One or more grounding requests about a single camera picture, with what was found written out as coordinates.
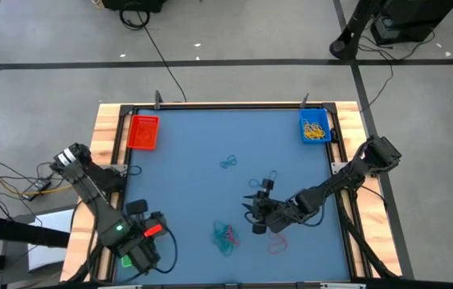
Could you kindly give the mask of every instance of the rubber band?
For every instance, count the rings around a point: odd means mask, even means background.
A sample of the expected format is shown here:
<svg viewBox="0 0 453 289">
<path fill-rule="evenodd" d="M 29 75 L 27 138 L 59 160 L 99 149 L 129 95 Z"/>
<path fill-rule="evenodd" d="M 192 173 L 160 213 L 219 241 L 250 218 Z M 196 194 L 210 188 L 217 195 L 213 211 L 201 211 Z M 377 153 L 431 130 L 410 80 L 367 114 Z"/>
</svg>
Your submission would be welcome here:
<svg viewBox="0 0 453 289">
<path fill-rule="evenodd" d="M 237 165 L 237 158 L 235 158 L 234 155 L 228 156 L 226 161 L 222 161 L 222 162 L 219 163 L 219 166 L 224 168 L 224 169 L 227 169 L 231 165 Z"/>
<path fill-rule="evenodd" d="M 288 248 L 288 240 L 282 234 L 269 232 L 269 238 L 275 241 L 267 245 L 269 254 L 280 254 Z"/>
<path fill-rule="evenodd" d="M 276 180 L 276 177 L 278 177 L 278 173 L 275 170 L 272 170 L 271 172 L 269 172 L 269 175 L 267 175 L 267 178 L 272 181 Z M 262 188 L 262 184 L 259 180 L 256 179 L 250 179 L 248 181 L 248 185 L 252 189 Z"/>
<path fill-rule="evenodd" d="M 304 127 L 304 137 L 307 140 L 322 140 L 326 136 L 323 128 L 318 123 L 309 123 L 307 120 L 302 122 Z"/>
<path fill-rule="evenodd" d="M 219 248 L 219 251 L 225 257 L 230 256 L 232 251 L 234 251 L 234 248 L 240 245 L 239 236 L 234 228 L 221 221 L 214 221 L 212 243 Z"/>
</svg>

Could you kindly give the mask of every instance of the concrete floor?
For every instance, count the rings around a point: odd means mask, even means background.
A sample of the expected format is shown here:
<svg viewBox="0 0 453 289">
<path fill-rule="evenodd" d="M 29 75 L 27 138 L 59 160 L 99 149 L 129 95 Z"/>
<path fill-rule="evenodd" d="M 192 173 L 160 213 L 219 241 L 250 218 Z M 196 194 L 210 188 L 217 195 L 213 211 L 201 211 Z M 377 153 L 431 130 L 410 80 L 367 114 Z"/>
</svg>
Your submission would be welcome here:
<svg viewBox="0 0 453 289">
<path fill-rule="evenodd" d="M 341 0 L 349 18 L 357 1 Z M 168 60 L 332 59 L 340 28 L 332 0 L 169 1 L 149 29 Z M 453 11 L 413 58 L 453 58 Z M 394 55 L 411 45 L 397 45 Z M 379 55 L 360 53 L 360 59 Z M 158 61 L 146 34 L 89 1 L 0 1 L 0 63 Z M 176 67 L 189 101 L 357 100 L 349 66 Z M 390 74 L 361 67 L 373 99 Z M 381 135 L 402 152 L 390 173 L 416 279 L 453 282 L 453 66 L 394 67 L 372 112 Z M 100 103 L 181 95 L 164 68 L 0 71 L 0 161 L 35 175 L 35 166 L 78 141 L 89 144 Z M 0 167 L 0 173 L 11 175 Z M 20 188 L 26 183 L 16 182 Z M 12 215 L 23 204 L 3 199 Z M 44 211 L 75 204 L 73 192 L 39 197 Z"/>
</svg>

